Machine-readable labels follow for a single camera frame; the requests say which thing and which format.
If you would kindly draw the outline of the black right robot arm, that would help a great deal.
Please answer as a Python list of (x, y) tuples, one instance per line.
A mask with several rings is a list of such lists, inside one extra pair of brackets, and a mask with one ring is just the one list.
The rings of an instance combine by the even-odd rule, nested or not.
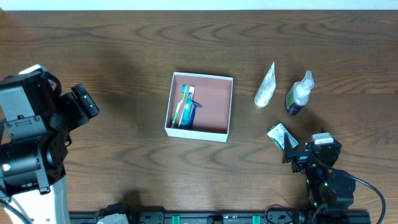
[(328, 132), (314, 134), (312, 140), (299, 151), (284, 134), (283, 163), (290, 163), (293, 172), (307, 178), (307, 193), (310, 208), (346, 210), (354, 202), (354, 180), (347, 172), (333, 170), (341, 152), (341, 143)]

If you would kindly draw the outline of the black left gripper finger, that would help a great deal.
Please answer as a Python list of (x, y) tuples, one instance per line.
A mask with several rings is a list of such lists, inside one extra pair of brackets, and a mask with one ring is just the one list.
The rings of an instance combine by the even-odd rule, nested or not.
[(72, 92), (77, 97), (77, 100), (80, 102), (81, 107), (83, 108), (85, 114), (89, 119), (94, 118), (95, 116), (99, 115), (100, 110), (95, 104), (94, 100), (87, 92), (86, 88), (83, 84), (77, 84), (72, 87)]
[(63, 112), (68, 116), (71, 124), (86, 124), (89, 121), (73, 93), (66, 93), (63, 100)]

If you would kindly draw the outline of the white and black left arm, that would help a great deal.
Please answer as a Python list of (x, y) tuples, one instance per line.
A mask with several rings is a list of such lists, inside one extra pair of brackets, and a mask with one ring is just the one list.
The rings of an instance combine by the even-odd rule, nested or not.
[(14, 223), (69, 223), (66, 170), (70, 132), (99, 115), (82, 84), (62, 92), (44, 66), (1, 81), (1, 205)]

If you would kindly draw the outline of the white and green soap packet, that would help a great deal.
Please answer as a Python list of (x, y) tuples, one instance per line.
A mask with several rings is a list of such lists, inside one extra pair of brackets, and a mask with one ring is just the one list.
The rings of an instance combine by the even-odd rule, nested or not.
[(285, 149), (285, 134), (287, 135), (292, 148), (298, 146), (298, 141), (288, 132), (282, 123), (276, 124), (267, 132), (267, 135), (274, 141), (274, 143), (282, 152), (284, 152)]

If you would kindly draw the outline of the blue disposable razor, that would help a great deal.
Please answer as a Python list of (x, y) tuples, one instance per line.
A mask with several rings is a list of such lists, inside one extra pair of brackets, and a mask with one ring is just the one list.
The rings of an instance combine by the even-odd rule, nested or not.
[(193, 123), (194, 123), (194, 120), (195, 120), (195, 115), (196, 115), (197, 108), (203, 108), (203, 106), (201, 104), (199, 104), (197, 102), (194, 102), (194, 101), (192, 102), (192, 106), (193, 106), (193, 108), (192, 108), (192, 112), (191, 112), (190, 120), (189, 120), (189, 125), (188, 125), (189, 129), (193, 128)]

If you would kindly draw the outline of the green and white toothbrush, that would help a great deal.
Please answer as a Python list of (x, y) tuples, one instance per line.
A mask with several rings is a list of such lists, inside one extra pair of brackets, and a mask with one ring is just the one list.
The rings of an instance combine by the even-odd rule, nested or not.
[(177, 103), (177, 107), (176, 107), (175, 114), (174, 114), (174, 117), (173, 117), (173, 120), (172, 120), (171, 128), (175, 127), (175, 123), (176, 123), (176, 120), (178, 118), (178, 112), (180, 111), (180, 107), (181, 107), (182, 103), (184, 102), (185, 96), (186, 96), (186, 94), (188, 92), (187, 85), (182, 85), (181, 92), (183, 93), (183, 96), (180, 99), (180, 101)]

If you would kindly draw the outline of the small teal toothpaste tube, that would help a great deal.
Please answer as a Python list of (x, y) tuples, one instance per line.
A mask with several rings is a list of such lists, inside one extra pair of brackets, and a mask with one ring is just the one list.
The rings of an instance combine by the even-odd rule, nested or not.
[(194, 93), (195, 93), (195, 87), (190, 86), (188, 89), (187, 99), (186, 99), (186, 102), (185, 102), (184, 108), (183, 108), (183, 115), (180, 118), (180, 122), (178, 124), (180, 128), (184, 128), (184, 129), (188, 128), (188, 125), (190, 122), (190, 117), (191, 117)]

